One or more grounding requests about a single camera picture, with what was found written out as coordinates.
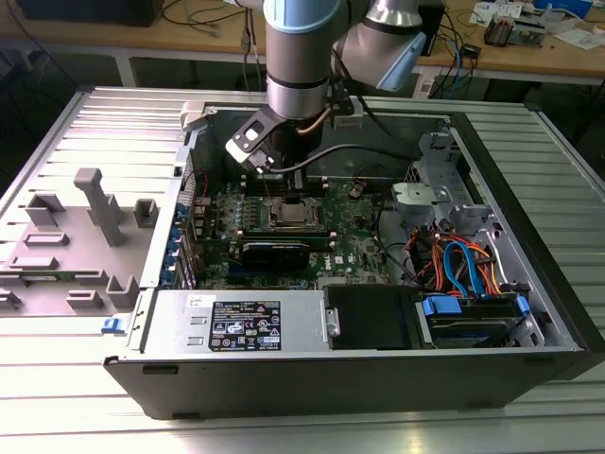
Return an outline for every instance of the wooden desk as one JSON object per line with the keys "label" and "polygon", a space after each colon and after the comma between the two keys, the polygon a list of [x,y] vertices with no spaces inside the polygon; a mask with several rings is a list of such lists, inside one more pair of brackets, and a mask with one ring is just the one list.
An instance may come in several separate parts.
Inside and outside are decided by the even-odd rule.
{"label": "wooden desk", "polygon": [[[605,46],[581,50],[552,36],[546,37],[542,48],[525,46],[492,47],[483,43],[483,26],[468,27],[475,0],[448,0],[455,29],[465,42],[482,47],[475,77],[489,79],[539,80],[562,83],[599,84],[605,77]],[[189,0],[190,9],[220,5],[220,0]],[[215,19],[237,12],[227,5],[218,11],[202,13],[199,18]],[[194,61],[241,61],[240,38],[243,15],[219,23],[220,37],[214,38],[190,26],[171,24],[159,17],[149,28],[78,24],[51,21],[28,21],[21,11],[17,14],[26,29],[49,51],[76,52],[113,56],[125,86],[135,86],[136,77],[130,59],[151,57]],[[184,21],[182,6],[169,11],[169,17]],[[590,21],[605,22],[605,12],[592,10]],[[256,34],[261,54],[265,50],[265,21],[256,14]],[[4,1],[0,1],[0,47],[22,50],[36,49],[10,17]],[[425,96],[434,77],[447,72],[452,57],[443,40],[438,40],[429,57],[421,57],[415,72],[421,77],[416,96]]]}

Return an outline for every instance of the black cable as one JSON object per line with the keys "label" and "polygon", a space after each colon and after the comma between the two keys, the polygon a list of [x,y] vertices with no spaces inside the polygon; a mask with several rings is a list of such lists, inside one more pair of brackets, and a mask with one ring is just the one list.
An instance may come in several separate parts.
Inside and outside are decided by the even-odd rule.
{"label": "black cable", "polygon": [[[351,73],[349,73],[349,70],[345,66],[344,61],[342,61],[342,58],[339,56],[339,54],[336,52],[336,50],[332,49],[332,53],[334,54],[334,57],[337,60],[338,66],[340,66],[340,71],[342,71],[342,74],[345,76],[345,78],[348,80],[353,80],[351,78]],[[374,114],[373,110],[370,108],[370,106],[368,105],[368,103],[366,102],[366,100],[364,99],[364,97],[362,95],[357,94],[355,96],[359,100],[361,107],[363,108],[364,112],[368,115],[370,120],[373,121],[374,124],[384,134],[386,134],[391,139],[395,140],[401,148],[409,148],[409,144],[406,144],[400,137],[397,137],[395,134],[393,134],[389,130],[389,128],[382,121],[380,121],[380,119],[378,119],[378,117]],[[420,155],[417,153],[414,156],[410,156],[409,159],[420,159]]]}
{"label": "black cable", "polygon": [[252,36],[252,48],[254,49],[254,59],[256,61],[256,77],[258,77],[259,91],[263,92],[263,77],[261,76],[261,63],[258,60],[258,48],[256,47],[256,30],[254,29],[254,15],[252,10],[248,9],[249,29]]}
{"label": "black cable", "polygon": [[[459,79],[457,91],[460,91],[463,88],[467,87],[473,81],[473,76],[474,76],[474,73],[475,73],[475,68],[476,68],[477,60],[474,60],[474,59],[469,59],[469,60],[471,61],[471,69],[464,76],[462,76]],[[465,79],[467,79],[467,78],[469,78],[469,79],[466,81],[466,83],[464,85],[462,85],[461,83]],[[456,83],[456,81],[452,80],[447,87],[443,86],[443,92],[449,92],[452,89],[452,87],[454,86],[455,83]]]}
{"label": "black cable", "polygon": [[198,14],[198,13],[200,13],[200,12],[203,12],[203,9],[199,9],[199,10],[197,10],[197,11],[195,11],[195,12],[193,12],[193,13],[191,14],[191,17],[190,17],[190,18],[188,18],[188,19],[189,19],[189,22],[181,22],[181,21],[177,21],[177,20],[175,20],[175,19],[171,19],[171,18],[169,18],[169,17],[168,17],[168,15],[166,14],[166,13],[167,13],[167,11],[168,11],[170,8],[172,8],[172,7],[174,7],[175,5],[177,5],[178,3],[180,3],[181,1],[182,1],[182,0],[173,0],[171,3],[169,3],[168,5],[166,5],[165,7],[163,7],[163,8],[162,8],[162,10],[161,10],[161,12],[160,12],[160,13],[161,13],[161,15],[162,15],[162,17],[163,17],[163,18],[164,18],[166,21],[168,21],[168,22],[169,22],[169,23],[171,23],[171,24],[175,24],[175,25],[177,25],[177,26],[207,26],[208,24],[214,24],[214,23],[216,23],[216,22],[224,21],[225,19],[229,19],[229,18],[231,18],[231,17],[237,16],[237,15],[239,15],[239,14],[244,14],[244,13],[246,12],[246,11],[238,11],[238,12],[234,12],[234,13],[232,13],[232,14],[227,14],[226,16],[218,17],[218,18],[216,18],[216,19],[212,19],[212,20],[209,20],[209,21],[202,21],[202,22],[200,22],[200,21],[196,21],[195,19],[193,19],[193,16],[195,16],[196,14]]}
{"label": "black cable", "polygon": [[351,0],[347,0],[347,31],[351,29],[351,25],[353,24],[353,7],[351,5]]}
{"label": "black cable", "polygon": [[366,151],[373,151],[374,153],[382,154],[384,156],[388,156],[389,158],[402,159],[405,161],[409,161],[411,159],[409,156],[393,153],[392,151],[388,151],[387,149],[366,146],[366,145],[359,145],[359,144],[340,144],[340,145],[334,145],[333,147],[330,147],[330,148],[323,149],[319,153],[314,154],[310,158],[307,158],[305,161],[302,161],[301,163],[296,164],[295,166],[284,167],[284,168],[270,168],[267,170],[267,172],[268,173],[295,172],[297,170],[300,170],[301,168],[305,168],[305,167],[309,166],[312,163],[315,163],[319,159],[327,156],[328,154],[334,153],[335,151],[339,151],[341,149],[347,149],[347,148],[364,149]]}
{"label": "black cable", "polygon": [[243,66],[242,66],[242,72],[243,72],[243,76],[244,76],[244,85],[246,87],[246,91],[249,92],[250,91],[250,83],[248,81],[248,56],[250,55],[250,47],[251,47],[251,34],[250,34],[250,28],[248,26],[248,10],[246,9],[244,11],[246,14],[244,16],[244,31],[243,33],[246,34],[246,42],[245,42],[245,46],[246,48],[244,49],[244,60],[243,60]]}
{"label": "black cable", "polygon": [[385,211],[385,204],[387,203],[387,199],[390,194],[387,194],[385,198],[383,198],[382,203],[380,204],[380,208],[378,209],[378,215],[376,216],[376,242],[378,243],[378,248],[385,253],[385,257],[393,262],[404,274],[412,280],[416,277],[412,271],[408,270],[403,263],[397,260],[391,253],[389,252],[389,248],[394,246],[396,243],[392,243],[389,245],[389,248],[385,247],[385,243],[382,241],[382,237],[380,236],[380,218],[382,217],[382,212]]}
{"label": "black cable", "polygon": [[17,24],[17,26],[21,29],[21,31],[24,32],[24,34],[29,38],[30,41],[32,41],[34,44],[36,44],[38,46],[38,48],[40,48],[40,50],[42,50],[42,52],[44,54],[46,54],[46,56],[55,64],[55,66],[57,66],[57,68],[63,73],[63,75],[69,79],[70,82],[72,82],[75,86],[79,86],[79,84],[76,82],[76,80],[74,78],[72,78],[69,73],[67,71],[65,71],[63,69],[63,67],[57,63],[57,61],[53,58],[52,55],[50,55],[50,53],[38,42],[38,40],[36,40],[31,33],[29,33],[26,28],[23,26],[23,24],[21,24],[21,22],[19,21],[19,19],[17,18],[17,15],[15,14],[15,11],[12,9],[12,6],[10,5],[10,1],[9,0],[5,0],[5,3],[7,4],[7,8],[9,9],[9,13],[10,16],[12,17],[13,21],[15,21],[15,24]]}
{"label": "black cable", "polygon": [[26,76],[26,73],[19,66],[13,65],[12,62],[7,58],[7,56],[4,55],[4,53],[1,51],[0,51],[0,59],[2,59],[4,61],[4,63],[10,68],[11,71],[15,71],[17,73],[16,76],[19,78],[19,81],[21,82],[21,85],[23,86],[23,89],[25,91],[36,95],[36,97],[38,97],[38,95],[45,96],[48,99],[51,99],[51,100],[55,101],[57,104],[59,104],[61,109],[65,108],[65,103],[63,101],[57,99],[56,97],[48,94],[47,92],[45,92],[43,90],[40,90],[38,87],[36,87],[36,88],[29,87],[26,84],[26,82],[24,81],[24,77]]}

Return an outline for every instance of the wire bundle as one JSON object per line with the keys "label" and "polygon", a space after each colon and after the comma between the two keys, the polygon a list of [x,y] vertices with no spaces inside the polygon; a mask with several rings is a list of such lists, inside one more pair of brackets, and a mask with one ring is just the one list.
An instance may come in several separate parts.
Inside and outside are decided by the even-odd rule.
{"label": "wire bundle", "polygon": [[[405,250],[409,251],[412,245],[419,240],[420,236],[420,231],[415,232],[406,244]],[[466,288],[458,280],[461,275],[468,273],[474,292],[477,296],[483,296],[485,293],[487,295],[503,294],[495,274],[496,258],[492,257],[481,248],[481,246],[469,241],[463,236],[449,233],[434,234],[430,238],[432,238],[431,261],[424,265],[424,267],[413,276],[414,282],[424,287],[432,288],[438,292],[446,292],[447,294],[458,297],[468,297]],[[453,270],[451,269],[451,253],[461,253],[465,257],[465,261],[460,264],[456,276],[454,276]],[[478,255],[478,263],[475,262],[476,257],[472,256],[472,253]],[[426,272],[432,268],[435,269],[435,276],[426,282]],[[483,278],[483,282],[476,277],[475,270],[479,271],[479,274]]]}
{"label": "wire bundle", "polygon": [[[467,88],[468,92],[468,88],[470,88],[471,83],[473,82],[473,76],[475,75],[475,68],[477,65],[477,60],[469,59],[471,61],[471,69],[464,76],[461,75],[463,66],[463,56],[461,49],[464,46],[464,39],[462,35],[454,28],[454,21],[452,21],[452,18],[449,13],[446,11],[444,14],[450,26],[441,25],[441,33],[437,34],[437,38],[444,40],[447,44],[449,44],[449,46],[452,47],[452,49],[450,49],[450,47],[447,47],[447,50],[452,56],[453,60],[449,69],[447,70],[447,73],[444,75],[441,82],[437,85],[433,93],[430,95],[430,98],[436,97],[440,91],[441,96],[443,96],[443,94],[447,92],[448,98],[452,97],[455,92],[463,88]],[[449,78],[450,74],[452,74],[454,67],[457,68],[454,80],[446,85],[447,79]],[[462,84],[462,82],[467,78],[468,80],[464,84]]]}

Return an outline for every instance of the electronic equipment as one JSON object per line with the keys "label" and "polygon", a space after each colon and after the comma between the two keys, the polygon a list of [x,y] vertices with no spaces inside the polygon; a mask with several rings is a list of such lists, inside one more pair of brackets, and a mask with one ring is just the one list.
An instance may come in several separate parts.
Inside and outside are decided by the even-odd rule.
{"label": "electronic equipment", "polygon": [[485,44],[504,47],[509,42],[513,29],[514,19],[512,17],[494,14],[483,34]]}
{"label": "electronic equipment", "polygon": [[[257,2],[239,3],[246,7]],[[419,4],[420,0],[264,2],[268,104],[233,134],[226,150],[245,168],[281,173],[291,188],[303,190],[306,174],[299,165],[321,143],[323,123],[335,124],[338,117],[353,113],[343,80],[391,92],[404,86],[426,49]],[[434,34],[443,6],[430,2],[424,8],[425,27]]]}
{"label": "electronic equipment", "polygon": [[542,45],[546,37],[545,27],[530,17],[513,19],[509,16],[495,14],[485,30],[485,44],[504,46]]}
{"label": "electronic equipment", "polygon": [[27,19],[150,26],[164,0],[17,0]]}
{"label": "electronic equipment", "polygon": [[[546,246],[577,247],[594,220],[553,236],[526,211],[592,213],[605,191],[547,120],[355,99],[329,79],[334,56],[344,77],[400,86],[424,45],[417,6],[267,1],[267,98],[80,95],[66,115],[83,132],[61,121],[3,198],[0,310],[131,311],[103,365],[158,419],[498,408],[598,364],[605,340],[575,292],[589,268]],[[122,177],[101,185],[105,170]]]}
{"label": "electronic equipment", "polygon": [[546,9],[548,5],[552,5],[553,9],[566,9],[584,19],[593,5],[593,0],[533,0],[535,8]]}
{"label": "electronic equipment", "polygon": [[426,42],[421,55],[428,56],[433,52],[433,45],[437,40],[441,19],[445,13],[445,5],[441,0],[420,0],[418,13],[423,19],[421,30],[426,35]]}

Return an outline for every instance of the warning label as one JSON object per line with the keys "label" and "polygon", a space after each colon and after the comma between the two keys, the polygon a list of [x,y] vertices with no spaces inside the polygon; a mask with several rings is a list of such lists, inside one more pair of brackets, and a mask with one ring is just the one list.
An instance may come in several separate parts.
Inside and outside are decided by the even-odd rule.
{"label": "warning label", "polygon": [[282,349],[279,301],[217,301],[212,310],[213,352]]}

